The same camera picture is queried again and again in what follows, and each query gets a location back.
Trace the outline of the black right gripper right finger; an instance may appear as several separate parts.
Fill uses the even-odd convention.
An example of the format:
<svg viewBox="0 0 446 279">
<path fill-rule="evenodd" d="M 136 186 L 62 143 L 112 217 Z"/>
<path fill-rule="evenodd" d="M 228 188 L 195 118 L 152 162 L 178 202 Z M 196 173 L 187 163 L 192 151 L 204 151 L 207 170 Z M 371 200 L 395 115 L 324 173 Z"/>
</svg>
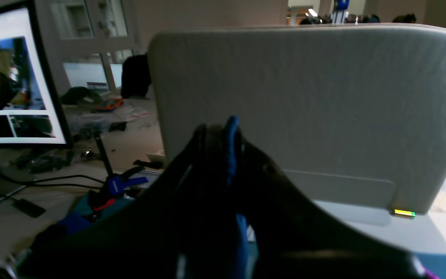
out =
<svg viewBox="0 0 446 279">
<path fill-rule="evenodd" d="M 255 279 L 427 279 L 419 258 L 347 226 L 307 198 L 277 164 L 234 136 L 237 208 L 253 227 Z"/>
</svg>

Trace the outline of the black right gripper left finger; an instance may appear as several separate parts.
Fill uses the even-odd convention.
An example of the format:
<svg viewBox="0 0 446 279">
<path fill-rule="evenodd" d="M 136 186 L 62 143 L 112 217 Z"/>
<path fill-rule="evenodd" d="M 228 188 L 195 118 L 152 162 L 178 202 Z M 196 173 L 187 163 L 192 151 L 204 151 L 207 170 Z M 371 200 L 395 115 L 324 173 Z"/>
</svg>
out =
<svg viewBox="0 0 446 279">
<path fill-rule="evenodd" d="M 223 127 L 200 125 L 135 201 L 69 236 L 49 227 L 18 272 L 29 279 L 230 279 L 228 194 Z"/>
</svg>

